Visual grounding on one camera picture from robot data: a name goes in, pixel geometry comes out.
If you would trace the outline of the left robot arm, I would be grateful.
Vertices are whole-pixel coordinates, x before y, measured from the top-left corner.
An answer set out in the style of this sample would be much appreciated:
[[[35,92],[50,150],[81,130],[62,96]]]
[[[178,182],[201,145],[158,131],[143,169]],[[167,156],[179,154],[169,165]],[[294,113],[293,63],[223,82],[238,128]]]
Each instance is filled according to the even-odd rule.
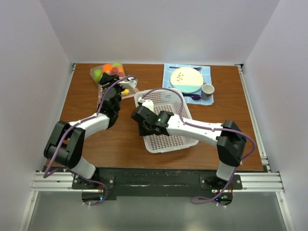
[[[84,141],[89,136],[111,128],[118,119],[121,92],[125,90],[126,77],[117,74],[103,73],[99,84],[103,95],[97,111],[84,119],[75,122],[58,121],[44,149],[44,157],[49,159],[43,177],[47,178],[57,170],[51,170],[53,163],[58,163],[83,179],[89,189],[96,188],[100,183],[98,169],[83,156]]]

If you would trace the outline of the yellow fake lemon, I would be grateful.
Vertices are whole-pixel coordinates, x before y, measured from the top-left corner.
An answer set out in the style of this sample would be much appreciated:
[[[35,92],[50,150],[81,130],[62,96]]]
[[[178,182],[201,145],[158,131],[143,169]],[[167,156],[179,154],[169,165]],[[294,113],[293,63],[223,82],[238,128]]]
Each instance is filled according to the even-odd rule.
[[[125,96],[125,95],[129,95],[130,94],[130,90],[125,89],[124,91],[121,92],[121,95]]]

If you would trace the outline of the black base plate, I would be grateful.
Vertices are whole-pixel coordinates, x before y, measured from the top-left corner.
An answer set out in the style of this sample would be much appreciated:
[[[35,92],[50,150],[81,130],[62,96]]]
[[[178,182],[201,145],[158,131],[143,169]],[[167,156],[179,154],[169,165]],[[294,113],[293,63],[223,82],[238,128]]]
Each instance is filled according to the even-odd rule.
[[[211,198],[226,184],[213,170],[99,167],[92,181],[73,177],[72,188],[83,191],[83,202],[121,196]]]

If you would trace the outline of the orange fake fruit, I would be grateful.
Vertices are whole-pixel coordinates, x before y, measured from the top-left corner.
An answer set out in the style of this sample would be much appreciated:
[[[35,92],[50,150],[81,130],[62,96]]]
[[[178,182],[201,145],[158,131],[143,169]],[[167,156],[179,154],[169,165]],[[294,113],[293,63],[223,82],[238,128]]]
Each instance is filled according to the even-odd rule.
[[[103,73],[111,74],[112,70],[113,70],[113,66],[111,64],[104,64],[102,66],[102,72]]]

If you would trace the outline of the aluminium frame rail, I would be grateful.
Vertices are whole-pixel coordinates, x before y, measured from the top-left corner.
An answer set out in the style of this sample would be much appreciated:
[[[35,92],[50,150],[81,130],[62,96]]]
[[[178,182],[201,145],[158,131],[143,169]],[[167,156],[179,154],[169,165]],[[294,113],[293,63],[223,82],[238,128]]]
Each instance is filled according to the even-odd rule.
[[[31,191],[66,192],[72,190],[73,176],[71,173],[56,172],[44,178],[43,172],[36,172],[31,185]]]

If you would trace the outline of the clear zip top bag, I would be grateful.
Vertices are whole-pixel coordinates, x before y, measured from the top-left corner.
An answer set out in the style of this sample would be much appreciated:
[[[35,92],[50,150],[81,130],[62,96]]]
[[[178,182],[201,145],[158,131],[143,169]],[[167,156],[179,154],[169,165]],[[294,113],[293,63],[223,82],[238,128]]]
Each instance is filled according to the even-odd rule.
[[[96,84],[98,84],[98,100],[97,106],[101,103],[103,92],[116,80],[121,80],[115,87],[122,87],[120,93],[122,99],[133,97],[139,89],[137,88],[138,80],[132,78],[123,79],[126,75],[122,63],[114,62],[104,64],[90,70],[90,76]]]

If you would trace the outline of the green fake apple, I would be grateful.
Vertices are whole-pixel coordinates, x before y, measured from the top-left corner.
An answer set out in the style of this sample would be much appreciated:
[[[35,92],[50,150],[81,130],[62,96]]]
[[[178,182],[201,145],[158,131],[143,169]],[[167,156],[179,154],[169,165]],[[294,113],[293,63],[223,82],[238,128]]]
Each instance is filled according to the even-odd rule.
[[[95,69],[92,73],[92,78],[95,82],[99,83],[103,75],[103,71],[101,69]]]

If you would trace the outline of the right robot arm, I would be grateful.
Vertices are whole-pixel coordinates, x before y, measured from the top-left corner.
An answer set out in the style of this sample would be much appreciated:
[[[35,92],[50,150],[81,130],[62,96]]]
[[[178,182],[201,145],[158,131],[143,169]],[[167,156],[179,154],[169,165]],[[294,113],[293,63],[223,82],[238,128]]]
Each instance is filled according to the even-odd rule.
[[[181,118],[167,111],[155,114],[141,105],[132,112],[131,118],[138,123],[141,136],[181,136],[215,146],[219,165],[214,183],[220,189],[226,189],[231,184],[231,178],[235,169],[240,165],[247,142],[244,133],[233,121],[226,120],[223,124],[209,124]]]

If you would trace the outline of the purple plastic spoon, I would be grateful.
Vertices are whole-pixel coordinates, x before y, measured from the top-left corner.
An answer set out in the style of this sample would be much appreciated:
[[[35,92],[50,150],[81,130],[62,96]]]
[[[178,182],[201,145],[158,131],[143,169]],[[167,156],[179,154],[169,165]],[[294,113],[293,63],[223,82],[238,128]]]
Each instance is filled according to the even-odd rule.
[[[184,96],[184,97],[190,97],[191,99],[193,99],[193,100],[195,100],[195,101],[201,99],[201,96],[200,96],[200,95],[197,95],[197,94],[184,94],[183,96]]]

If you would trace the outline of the purple plastic fork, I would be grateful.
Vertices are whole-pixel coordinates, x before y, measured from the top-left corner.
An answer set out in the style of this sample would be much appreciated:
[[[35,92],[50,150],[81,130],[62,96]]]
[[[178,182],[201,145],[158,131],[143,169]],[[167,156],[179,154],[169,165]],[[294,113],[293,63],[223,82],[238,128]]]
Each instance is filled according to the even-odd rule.
[[[202,67],[187,67],[187,66],[184,66],[184,67],[179,67],[179,66],[169,66],[170,69],[194,69],[194,70],[197,70],[197,71],[201,71],[202,70]]]

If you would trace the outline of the white plastic basket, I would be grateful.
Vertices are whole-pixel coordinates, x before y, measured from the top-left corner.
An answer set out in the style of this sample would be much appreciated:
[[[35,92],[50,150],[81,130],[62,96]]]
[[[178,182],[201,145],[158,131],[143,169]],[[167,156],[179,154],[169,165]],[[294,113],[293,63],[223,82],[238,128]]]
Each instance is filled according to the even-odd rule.
[[[131,118],[138,123],[150,153],[166,153],[195,146],[198,140],[182,136],[174,128],[183,125],[183,119],[192,119],[182,93],[175,88],[158,88],[137,92],[134,96],[136,109]]]

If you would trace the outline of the small white cup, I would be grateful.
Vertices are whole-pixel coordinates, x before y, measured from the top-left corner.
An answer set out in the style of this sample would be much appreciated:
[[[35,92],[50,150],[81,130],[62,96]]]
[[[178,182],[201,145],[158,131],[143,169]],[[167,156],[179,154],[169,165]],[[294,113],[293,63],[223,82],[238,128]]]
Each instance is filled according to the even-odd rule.
[[[214,91],[215,91],[215,88],[212,84],[205,83],[201,87],[201,99],[204,101],[209,100],[210,97],[213,95]]]

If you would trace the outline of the cream and blue plate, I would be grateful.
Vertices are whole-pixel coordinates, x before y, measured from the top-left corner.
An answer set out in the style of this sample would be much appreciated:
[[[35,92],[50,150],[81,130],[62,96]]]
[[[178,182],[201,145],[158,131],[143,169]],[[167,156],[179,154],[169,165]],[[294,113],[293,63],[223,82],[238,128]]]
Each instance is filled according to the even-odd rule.
[[[202,74],[194,69],[175,69],[170,76],[171,85],[182,93],[197,92],[204,84]]]

